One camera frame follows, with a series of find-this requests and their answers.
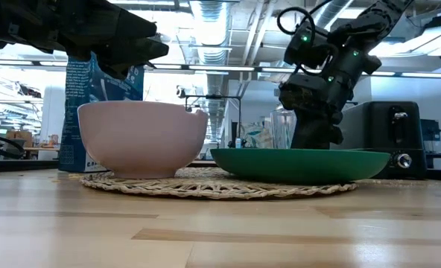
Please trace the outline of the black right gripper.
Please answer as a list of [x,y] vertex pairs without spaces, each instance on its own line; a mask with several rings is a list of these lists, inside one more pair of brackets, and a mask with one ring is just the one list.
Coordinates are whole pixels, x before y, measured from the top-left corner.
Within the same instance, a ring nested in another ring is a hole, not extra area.
[[343,133],[338,124],[343,120],[342,109],[354,96],[354,87],[355,81],[342,74],[292,74],[280,83],[279,101],[296,116],[291,149],[329,149],[330,143],[341,144]]

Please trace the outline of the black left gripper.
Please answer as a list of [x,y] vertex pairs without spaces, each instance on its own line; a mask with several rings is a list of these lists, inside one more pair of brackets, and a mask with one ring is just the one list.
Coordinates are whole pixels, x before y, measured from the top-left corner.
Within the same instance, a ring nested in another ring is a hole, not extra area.
[[119,80],[132,66],[168,54],[166,44],[148,38],[157,32],[155,23],[107,0],[15,0],[15,14],[17,42],[82,61],[94,52],[99,68]]

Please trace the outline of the blue cereal box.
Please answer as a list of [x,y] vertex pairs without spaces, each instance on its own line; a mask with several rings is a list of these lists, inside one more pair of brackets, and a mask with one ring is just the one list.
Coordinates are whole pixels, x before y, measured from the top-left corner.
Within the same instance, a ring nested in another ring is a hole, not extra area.
[[105,171],[86,152],[80,136],[77,109],[98,101],[140,101],[143,98],[145,70],[142,66],[128,69],[127,78],[115,79],[105,74],[95,55],[87,61],[72,57],[66,67],[65,118],[59,151],[59,169],[74,173]]

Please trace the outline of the black monitor on arm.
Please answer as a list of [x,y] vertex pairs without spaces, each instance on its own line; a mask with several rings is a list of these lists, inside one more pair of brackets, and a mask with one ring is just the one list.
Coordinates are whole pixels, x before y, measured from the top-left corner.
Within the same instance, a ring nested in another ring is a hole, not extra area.
[[427,150],[426,142],[430,141],[440,141],[441,129],[439,127],[439,122],[435,120],[422,119],[421,120],[422,129],[422,140],[425,147],[425,155],[427,159],[441,159],[441,153],[434,150],[434,145],[431,145],[431,149]]

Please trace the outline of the clear drinking glass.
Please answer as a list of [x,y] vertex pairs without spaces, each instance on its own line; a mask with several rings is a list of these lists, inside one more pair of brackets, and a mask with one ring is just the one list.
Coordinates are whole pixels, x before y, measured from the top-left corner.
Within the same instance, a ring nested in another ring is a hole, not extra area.
[[290,149],[296,126],[294,111],[277,109],[271,112],[270,120],[272,123],[273,147],[276,149]]

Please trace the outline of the green plate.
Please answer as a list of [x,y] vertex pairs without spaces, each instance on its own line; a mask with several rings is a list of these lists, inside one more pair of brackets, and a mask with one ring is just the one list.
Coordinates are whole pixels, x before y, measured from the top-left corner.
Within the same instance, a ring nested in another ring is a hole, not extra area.
[[225,148],[211,150],[217,166],[236,178],[288,185],[330,185],[369,179],[389,153],[363,150]]

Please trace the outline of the black toaster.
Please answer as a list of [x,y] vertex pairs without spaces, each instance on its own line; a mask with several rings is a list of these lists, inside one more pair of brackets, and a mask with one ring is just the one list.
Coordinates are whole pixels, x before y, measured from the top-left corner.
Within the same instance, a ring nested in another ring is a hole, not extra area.
[[413,101],[370,101],[343,111],[338,125],[341,144],[331,149],[388,153],[376,179],[424,179],[427,173],[418,104]]

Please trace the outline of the leaf patterned white bag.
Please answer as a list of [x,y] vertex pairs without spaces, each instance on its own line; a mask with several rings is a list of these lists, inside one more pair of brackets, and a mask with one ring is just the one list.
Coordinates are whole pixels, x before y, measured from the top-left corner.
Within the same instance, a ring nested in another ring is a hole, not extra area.
[[241,138],[245,140],[245,147],[273,148],[273,136],[269,121],[252,122],[241,125]]

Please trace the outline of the pink ceramic bowl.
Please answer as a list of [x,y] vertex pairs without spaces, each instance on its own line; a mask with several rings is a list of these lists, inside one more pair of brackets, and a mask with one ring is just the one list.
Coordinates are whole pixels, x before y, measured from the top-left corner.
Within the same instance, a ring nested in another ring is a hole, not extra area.
[[86,103],[77,110],[88,155],[122,179],[162,179],[192,163],[206,137],[202,110],[140,100]]

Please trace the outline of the white cylindrical column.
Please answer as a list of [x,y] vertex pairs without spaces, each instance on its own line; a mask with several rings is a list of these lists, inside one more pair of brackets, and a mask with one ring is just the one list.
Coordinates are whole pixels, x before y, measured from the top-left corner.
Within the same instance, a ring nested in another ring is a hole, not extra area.
[[52,84],[45,87],[40,142],[55,141],[55,149],[60,148],[65,114],[65,99],[65,86]]

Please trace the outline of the round woven straw placemat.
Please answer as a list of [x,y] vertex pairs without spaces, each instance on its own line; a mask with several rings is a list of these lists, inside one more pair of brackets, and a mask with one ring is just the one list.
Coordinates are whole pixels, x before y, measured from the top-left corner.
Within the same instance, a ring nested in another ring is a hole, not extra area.
[[241,181],[217,167],[185,167],[164,179],[122,179],[113,172],[79,175],[87,188],[148,197],[196,200],[287,200],[355,190],[354,182],[329,185],[279,185]]

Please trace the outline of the brown cardboard box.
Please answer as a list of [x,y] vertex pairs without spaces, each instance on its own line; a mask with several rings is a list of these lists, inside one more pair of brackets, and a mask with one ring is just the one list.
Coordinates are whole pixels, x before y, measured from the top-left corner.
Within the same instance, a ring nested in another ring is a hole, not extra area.
[[13,140],[22,147],[33,146],[32,133],[28,131],[11,130],[6,133],[6,138]]

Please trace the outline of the black aluminium table frame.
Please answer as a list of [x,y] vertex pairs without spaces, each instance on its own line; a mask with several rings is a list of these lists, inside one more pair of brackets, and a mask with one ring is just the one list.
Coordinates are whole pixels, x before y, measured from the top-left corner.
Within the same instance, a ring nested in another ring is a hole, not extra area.
[[[0,160],[0,172],[58,169],[58,165],[55,160]],[[426,178],[441,181],[441,170],[429,169]]]

